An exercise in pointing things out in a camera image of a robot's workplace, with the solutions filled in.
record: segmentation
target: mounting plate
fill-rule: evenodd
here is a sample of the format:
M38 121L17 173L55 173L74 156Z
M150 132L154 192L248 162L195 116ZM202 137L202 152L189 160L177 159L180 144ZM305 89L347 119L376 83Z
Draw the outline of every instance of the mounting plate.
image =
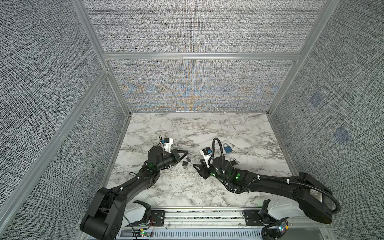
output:
M264 226L259 221L259 210L244 210L243 216L247 226Z

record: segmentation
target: blue padlock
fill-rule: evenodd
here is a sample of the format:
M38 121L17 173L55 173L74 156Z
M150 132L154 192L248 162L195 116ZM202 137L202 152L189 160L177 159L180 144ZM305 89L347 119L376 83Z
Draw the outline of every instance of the blue padlock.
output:
M233 150L232 150L232 148L231 148L228 144L224 143L224 151L225 151L226 153L230 153L230 152L232 152Z

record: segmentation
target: small black object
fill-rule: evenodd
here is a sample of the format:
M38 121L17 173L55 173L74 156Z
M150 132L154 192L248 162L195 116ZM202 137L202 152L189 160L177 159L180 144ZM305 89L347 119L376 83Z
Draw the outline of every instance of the small black object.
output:
M244 210L243 216L247 226L264 226L260 222L259 210Z
M206 148L204 148L203 149L203 153L204 153L204 155L208 155L208 154L210 154L212 151L211 151L211 148L210 147L206 147Z

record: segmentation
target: aluminum frame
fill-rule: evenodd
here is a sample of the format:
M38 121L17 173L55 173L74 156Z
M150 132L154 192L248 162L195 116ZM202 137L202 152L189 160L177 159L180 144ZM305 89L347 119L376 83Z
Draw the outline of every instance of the aluminum frame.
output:
M320 13L320 16L318 17L311 33L309 34L303 48L301 51L300 59L295 61L292 65L287 77L283 81L282 85L280 86L279 90L277 91L274 99L272 100L272 103L268 109L269 115L273 115L274 111L276 110L277 106L283 99L284 95L288 91L289 86L295 79L297 73L299 72L301 66L305 62L305 59L309 55L314 43L319 38L322 30L324 29L326 23L328 22L329 18L331 17L333 11L339 4L340 0L328 0L325 4L323 10Z
M247 226L242 212L260 210L259 207L153 207L164 210L164 226L155 228L262 228ZM290 217L289 227L293 228L331 228L331 225L316 222L308 217Z
M229 111L229 112L225 112L225 111L221 111L221 112L219 112L219 111L217 111L217 112L215 112L215 111L211 111L211 112L191 112L191 111L188 111L188 112L183 112L183 111L173 111L173 112L135 112L135 111L133 111L133 113L261 113L261 114L267 114L267 112L266 111L249 111L249 112L247 112L247 111L239 111L239 112L233 112L233 111Z
M7 227L23 205L40 177L44 174L45 169L48 167L53 157L64 143L68 134L71 132L78 119L83 114L83 111L88 106L89 102L96 94L100 85L106 78L107 69L103 69L97 79L93 81L88 90L84 93L82 98L78 101L75 108L70 112L64 123L57 130L56 134L52 137L51 141L45 146L35 163L31 166L29 171L25 174L12 194L5 201L0 209L0 238L6 231Z
M333 228L319 228L324 240L337 240Z
M104 52L104 60L152 59L152 60L299 60L300 53L129 53Z
M124 140L125 133L127 132L128 125L129 125L129 122L131 121L131 119L132 119L132 114L127 116L125 118L125 120L124 120L124 124L123 124L123 126L121 128L121 132L120 132L119 138L118 138L118 140L116 142L115 149L113 150L111 159L110 159L109 164L108 164L108 168L105 171L104 178L103 178L103 181L101 182L101 186L100 187L106 187L107 186L109 177L111 176L113 166L115 165L116 158L117 158L117 156L119 154L119 151L120 151L120 148L121 148L121 144L122 144L122 142Z
M83 1L71 0L71 2L77 15L79 16L80 22L83 25L86 34L88 35L88 38L93 46L96 56L100 61L100 64L102 65L103 68L107 68L111 73L112 71L107 64L107 61L103 59L103 48L100 44L99 38L97 37L95 29L91 23L91 19L89 18L88 12L84 6ZM109 80L109 83L111 84L113 92L115 93L116 99L119 101L122 111L124 112L125 116L128 116L131 111L128 107L127 101L124 98L123 92L121 91L121 88L116 81L116 78L114 77L113 74L110 74L108 76L108 80Z

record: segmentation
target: cable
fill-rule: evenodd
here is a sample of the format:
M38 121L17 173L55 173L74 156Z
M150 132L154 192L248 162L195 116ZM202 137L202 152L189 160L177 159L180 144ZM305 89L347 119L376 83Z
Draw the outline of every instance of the cable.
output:
M155 231L155 223L152 222L152 233L151 233L151 236L152 236L152 234L153 234L154 231Z
M167 230L167 229L175 229L175 228L181 226L183 223L184 223L184 221L182 221L182 222L181 222L179 225L177 225L176 227L172 227L172 228L165 227L165 228L166 228L166 230Z
M265 238L265 236L264 236L264 233L265 233L265 231L267 230L267 228L270 228L270 227L276 226L276 225L278 225L278 224L281 224L283 221L285 221L285 220L287 220L287 219L288 219L288 217L285 217L285 218L282 218L282 219L278 220L277 222L274 222L274 223L271 223L270 225L264 226L264 227L262 228L262 231L261 231L261 235L262 235L263 240L267 240L267 239Z
M215 155L215 141L217 141L218 146L220 147L221 170L223 172L223 175L222 175L223 176L223 185L224 185L225 189L227 189L228 191L234 192L233 190L229 189L229 187L225 183L224 151L223 151L223 146L222 146L222 144L220 142L220 139L218 139L217 137L215 137L212 140L212 157L214 157L214 155Z
M278 236L277 238L281 238L282 236L284 236L284 234L287 233L287 230L285 230L280 236Z
M163 144L163 147L164 147L164 143L163 143L163 137L162 137L161 135L159 135L159 139L160 139L160 142L159 142L159 144L158 144L158 145L160 145L160 144Z
M327 196L329 199L332 200L332 202L335 204L336 208L334 210L332 210L332 214L336 214L338 212L340 212L341 210L341 205L340 203L337 201L337 199L335 197L333 197L331 194L321 190L321 189L318 189L317 187L315 186L312 186L312 185L309 185L309 184L305 184L305 183L301 183L301 182L292 182L293 184L296 184L296 185L301 185L301 186L304 186L304 187L309 187L309 188L312 188L313 190L316 190L322 194L324 194L325 196Z

